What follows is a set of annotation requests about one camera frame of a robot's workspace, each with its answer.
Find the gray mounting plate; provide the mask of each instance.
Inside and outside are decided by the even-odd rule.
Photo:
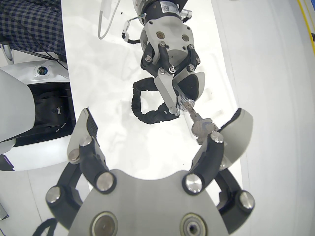
[[[159,180],[141,180],[121,170],[111,171],[117,186],[104,195],[93,189],[76,218],[68,236],[91,235],[94,217],[103,211],[112,212],[118,221],[117,236],[180,236],[180,222],[188,213],[202,217],[207,235],[228,236],[215,204],[206,191],[188,195],[182,188],[187,171]]]

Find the black strap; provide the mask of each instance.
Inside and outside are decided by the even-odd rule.
[[[186,21],[188,21],[189,19],[191,19],[191,17],[189,18],[189,17],[185,17],[184,19],[183,19],[183,23],[185,23]]]
[[[141,91],[158,91],[153,77],[148,77],[135,82],[133,85],[133,97],[131,102],[131,109],[134,115],[146,124],[160,123],[161,121],[169,121],[178,118],[169,112],[166,104],[163,103],[156,111],[149,111],[146,114],[141,112]]]
[[[125,37],[126,37],[126,34],[122,34],[121,35],[121,37],[123,38],[123,39],[125,39]],[[140,43],[140,40],[131,40],[131,39],[129,39],[129,40],[127,40],[127,43],[129,43],[129,44],[139,44]]]
[[[44,230],[48,227],[49,227],[49,230],[48,230],[47,236],[53,236],[56,226],[57,226],[57,220],[55,218],[48,219],[42,222],[42,224],[37,227],[33,236],[41,236]]]

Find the camera lens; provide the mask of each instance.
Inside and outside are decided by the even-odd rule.
[[[40,74],[40,75],[45,75],[45,74],[47,74],[47,72],[48,72],[48,70],[47,70],[47,68],[44,67],[44,66],[41,66],[41,67],[39,67],[39,68],[37,69],[37,73]]]

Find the white wall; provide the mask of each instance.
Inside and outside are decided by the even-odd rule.
[[[256,199],[235,235],[315,235],[315,56],[296,0],[211,0],[239,106],[254,117],[241,159]]]

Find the metal bolt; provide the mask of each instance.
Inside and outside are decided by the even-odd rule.
[[[111,212],[100,213],[92,222],[92,236],[115,236],[117,235],[118,221]]]
[[[47,203],[53,204],[56,202],[61,196],[60,187],[54,186],[48,190],[46,194],[46,201]]]
[[[255,206],[254,197],[247,191],[243,191],[239,196],[239,200],[246,209],[253,209]]]
[[[90,136],[86,136],[85,138],[83,138],[80,142],[80,146],[87,146],[92,142],[92,138]]]
[[[158,71],[160,74],[166,74],[166,70],[162,67],[160,67]]]
[[[149,56],[149,55],[147,55],[146,58],[145,58],[145,61],[146,61],[146,62],[151,62],[151,60],[152,60],[152,57]]]
[[[195,70],[195,66],[193,64],[188,65],[188,71],[193,72]]]
[[[224,137],[221,133],[219,132],[213,132],[210,134],[211,139],[216,142],[216,143],[223,143],[224,142]]]
[[[161,31],[158,31],[157,32],[157,37],[159,38],[159,39],[164,39],[165,38],[165,35],[164,35],[164,33],[163,32],[161,32]]]
[[[186,176],[185,184],[190,192],[197,193],[202,190],[201,179],[196,174],[189,174]]]
[[[180,236],[206,236],[207,227],[204,220],[194,213],[184,216],[180,222]]]
[[[174,74],[176,72],[176,69],[173,66],[170,66],[169,71],[170,73]]]
[[[181,38],[183,39],[183,41],[189,41],[189,37],[187,35],[182,35]]]
[[[113,186],[113,184],[114,177],[109,172],[101,174],[96,181],[97,188],[102,192],[109,190]]]
[[[75,148],[74,150],[70,151],[68,155],[69,161],[76,161],[80,158],[80,150],[78,148]]]

